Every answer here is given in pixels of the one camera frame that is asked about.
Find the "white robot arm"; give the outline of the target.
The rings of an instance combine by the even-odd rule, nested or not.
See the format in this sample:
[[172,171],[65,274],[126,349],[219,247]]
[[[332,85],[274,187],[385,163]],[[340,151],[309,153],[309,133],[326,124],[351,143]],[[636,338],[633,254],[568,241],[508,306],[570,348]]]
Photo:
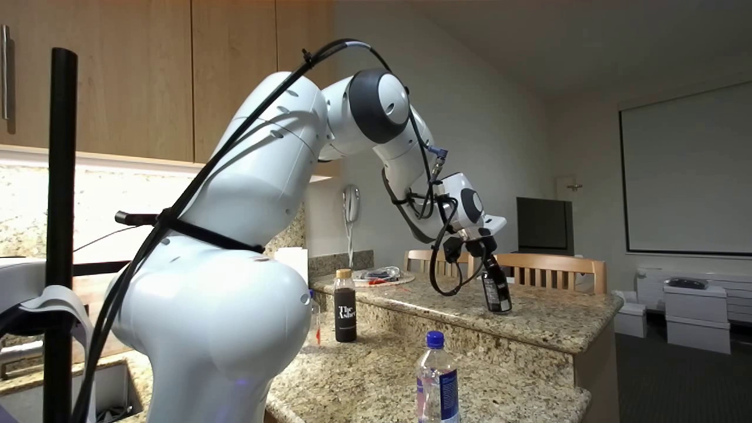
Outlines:
[[309,327],[304,277],[264,247],[292,222],[314,163],[359,148],[380,157],[385,192],[421,241],[455,232],[480,248],[506,225],[466,174],[439,171],[447,151],[391,71],[328,86],[268,76],[112,287],[112,332],[150,365],[148,423],[264,423],[271,383]]

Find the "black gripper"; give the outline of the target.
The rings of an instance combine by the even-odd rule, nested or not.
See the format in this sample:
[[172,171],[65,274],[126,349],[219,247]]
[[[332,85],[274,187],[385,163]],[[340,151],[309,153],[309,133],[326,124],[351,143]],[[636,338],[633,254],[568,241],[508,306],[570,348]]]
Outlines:
[[[450,235],[442,241],[442,251],[449,264],[455,264],[462,254],[469,254],[472,258],[483,258],[496,251],[496,240],[489,232],[474,240]],[[510,313],[512,301],[510,301],[508,277],[506,277],[506,271],[499,265],[499,261],[489,258],[487,271],[480,264],[476,277],[480,277],[487,311],[501,313],[501,314]]]

